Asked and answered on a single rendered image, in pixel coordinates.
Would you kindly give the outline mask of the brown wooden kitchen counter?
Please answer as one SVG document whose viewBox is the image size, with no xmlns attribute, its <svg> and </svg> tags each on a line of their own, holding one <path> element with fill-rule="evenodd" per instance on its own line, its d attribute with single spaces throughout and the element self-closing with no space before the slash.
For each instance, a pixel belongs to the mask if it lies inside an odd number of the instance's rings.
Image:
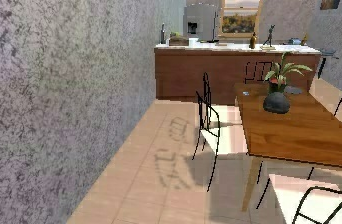
<svg viewBox="0 0 342 224">
<path fill-rule="evenodd" d="M 306 65 L 311 71 L 303 75 L 290 72 L 287 82 L 308 91 L 320 61 L 320 52 L 307 46 L 277 45 L 274 50 L 250 49 L 246 44 L 197 43 L 189 46 L 159 44 L 154 48 L 156 98 L 160 100 L 194 102 L 196 92 L 203 92 L 203 73 L 209 82 L 216 104 L 234 103 L 235 86 L 245 84 L 247 62 L 280 62 L 284 52 L 291 52 L 287 62 Z"/>
</svg>

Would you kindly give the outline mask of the brown box with green top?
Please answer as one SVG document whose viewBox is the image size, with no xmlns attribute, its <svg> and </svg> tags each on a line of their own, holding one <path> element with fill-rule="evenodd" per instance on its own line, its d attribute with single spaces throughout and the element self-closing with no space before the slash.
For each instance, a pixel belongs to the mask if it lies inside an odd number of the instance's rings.
<svg viewBox="0 0 342 224">
<path fill-rule="evenodd" d="M 177 32 L 171 32 L 170 33 L 170 39 L 169 39 L 169 45 L 170 46 L 188 46 L 189 45 L 189 39 L 180 35 Z"/>
</svg>

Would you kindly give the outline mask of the grey fridge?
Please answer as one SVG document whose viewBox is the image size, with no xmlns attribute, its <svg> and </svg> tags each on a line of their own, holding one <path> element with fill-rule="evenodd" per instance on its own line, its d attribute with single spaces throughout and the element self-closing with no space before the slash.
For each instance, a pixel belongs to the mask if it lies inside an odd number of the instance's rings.
<svg viewBox="0 0 342 224">
<path fill-rule="evenodd" d="M 183 33 L 188 38 L 214 41 L 218 37 L 218 7 L 211 4 L 191 4 L 184 8 Z"/>
</svg>

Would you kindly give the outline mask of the green plant in black pot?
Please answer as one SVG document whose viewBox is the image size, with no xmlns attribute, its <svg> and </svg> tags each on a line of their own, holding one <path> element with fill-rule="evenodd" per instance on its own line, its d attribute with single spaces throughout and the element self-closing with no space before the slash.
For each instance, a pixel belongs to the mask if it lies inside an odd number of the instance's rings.
<svg viewBox="0 0 342 224">
<path fill-rule="evenodd" d="M 290 109 L 290 103 L 284 95 L 285 88 L 288 86 L 286 75 L 294 72 L 303 75 L 304 71 L 311 71 L 306 65 L 287 62 L 286 58 L 291 52 L 284 52 L 281 62 L 274 62 L 271 70 L 265 75 L 264 80 L 268 82 L 268 94 L 263 101 L 263 109 L 267 112 L 285 114 Z"/>
</svg>

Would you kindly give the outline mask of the wooden framed window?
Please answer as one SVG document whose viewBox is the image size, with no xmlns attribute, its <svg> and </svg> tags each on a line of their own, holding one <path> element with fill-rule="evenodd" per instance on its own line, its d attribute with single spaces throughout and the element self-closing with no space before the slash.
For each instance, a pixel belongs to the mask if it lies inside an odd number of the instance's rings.
<svg viewBox="0 0 342 224">
<path fill-rule="evenodd" d="M 249 38 L 259 32 L 263 0 L 219 0 L 219 35 L 226 38 Z"/>
</svg>

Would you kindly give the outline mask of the dark figurine statue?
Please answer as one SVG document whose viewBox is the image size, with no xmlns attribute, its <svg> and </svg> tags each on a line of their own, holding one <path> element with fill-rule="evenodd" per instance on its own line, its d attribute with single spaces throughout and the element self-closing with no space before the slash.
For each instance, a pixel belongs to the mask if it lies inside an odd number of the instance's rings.
<svg viewBox="0 0 342 224">
<path fill-rule="evenodd" d="M 273 39 L 273 31 L 274 31 L 275 25 L 272 24 L 268 31 L 268 37 L 267 40 L 260 46 L 263 50 L 274 50 L 274 47 L 272 46 L 272 39 Z"/>
</svg>

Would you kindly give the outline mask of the brown wooden dining table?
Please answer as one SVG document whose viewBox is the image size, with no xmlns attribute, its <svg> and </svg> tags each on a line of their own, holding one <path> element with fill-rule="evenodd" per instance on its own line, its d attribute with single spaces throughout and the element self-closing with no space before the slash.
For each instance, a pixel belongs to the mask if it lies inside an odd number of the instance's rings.
<svg viewBox="0 0 342 224">
<path fill-rule="evenodd" d="M 263 109 L 265 85 L 237 84 L 235 94 L 251 157 L 243 211 L 249 207 L 263 161 L 282 160 L 342 171 L 342 122 L 312 95 L 290 95 L 289 112 L 275 114 Z"/>
</svg>

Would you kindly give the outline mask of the grey wall shelf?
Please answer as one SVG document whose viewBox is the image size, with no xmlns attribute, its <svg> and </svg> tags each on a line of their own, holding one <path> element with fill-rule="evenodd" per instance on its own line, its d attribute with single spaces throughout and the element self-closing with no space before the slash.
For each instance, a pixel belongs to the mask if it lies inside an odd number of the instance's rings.
<svg viewBox="0 0 342 224">
<path fill-rule="evenodd" d="M 321 61 L 318 68 L 317 77 L 321 78 L 327 59 L 338 59 L 338 57 L 335 55 L 336 51 L 334 49 L 320 48 L 319 51 L 321 52 Z"/>
</svg>

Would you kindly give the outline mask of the framed wall picture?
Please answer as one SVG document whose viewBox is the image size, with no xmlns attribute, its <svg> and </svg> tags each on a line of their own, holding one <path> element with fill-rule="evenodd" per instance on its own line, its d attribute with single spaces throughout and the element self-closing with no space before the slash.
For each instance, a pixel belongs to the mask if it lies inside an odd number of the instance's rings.
<svg viewBox="0 0 342 224">
<path fill-rule="evenodd" d="M 321 0 L 320 9 L 321 10 L 333 10 L 337 9 L 340 0 Z"/>
</svg>

